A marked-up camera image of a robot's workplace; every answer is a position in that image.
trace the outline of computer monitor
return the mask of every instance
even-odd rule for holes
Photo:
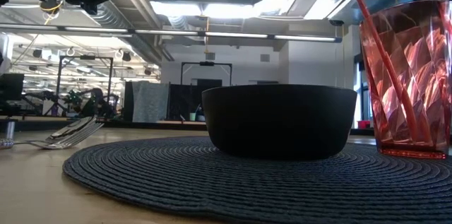
[[[5,73],[0,76],[0,98],[2,100],[22,100],[24,74]]]

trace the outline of round placemat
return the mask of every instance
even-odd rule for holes
[[[100,144],[63,166],[122,201],[245,223],[450,223],[451,168],[450,159],[396,158],[362,144],[309,162],[238,158],[208,137]]]

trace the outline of wooden table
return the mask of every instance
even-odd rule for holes
[[[53,131],[16,133],[16,139],[45,138]],[[1,224],[156,224],[218,223],[157,213],[100,196],[62,174],[63,162],[82,148],[99,143],[169,136],[207,136],[206,131],[101,129],[74,148],[43,151],[28,145],[0,151]],[[375,143],[353,136],[355,143]]]

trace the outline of pink straw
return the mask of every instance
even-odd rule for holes
[[[396,71],[394,70],[393,64],[391,63],[391,59],[389,58],[388,53],[384,50],[383,43],[381,42],[381,39],[379,37],[379,34],[376,31],[375,25],[373,20],[371,19],[370,12],[367,9],[364,0],[357,0],[359,8],[361,9],[362,14],[364,15],[364,20],[369,24],[372,37],[374,37],[376,47],[379,50],[379,53],[381,55],[381,59],[383,61],[384,66],[388,70],[389,78],[391,80],[391,83],[394,86],[395,93],[397,94],[397,98],[399,101],[403,103],[403,109],[405,110],[405,113],[407,115],[407,124],[408,129],[410,130],[411,139],[414,142],[417,142],[417,130],[416,130],[416,117],[415,117],[415,111],[412,108],[410,96],[408,95],[408,92],[406,89],[404,89],[396,76]],[[430,142],[431,136],[429,131],[429,125],[427,123],[427,118],[424,117],[423,114],[420,116],[421,118],[421,124],[420,129],[422,130],[422,133],[424,134],[425,139]]]

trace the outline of fork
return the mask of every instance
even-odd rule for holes
[[[69,147],[72,147],[81,141],[87,139],[87,137],[94,134],[98,129],[100,129],[102,126],[104,126],[103,123],[95,123],[90,126],[85,126],[83,129],[78,131],[77,133],[74,133],[70,136],[64,137],[60,141],[49,141],[48,139],[45,140],[24,140],[19,142],[14,142],[14,145],[18,144],[30,144],[32,146],[37,146],[43,149],[48,150],[61,150],[66,149]]]

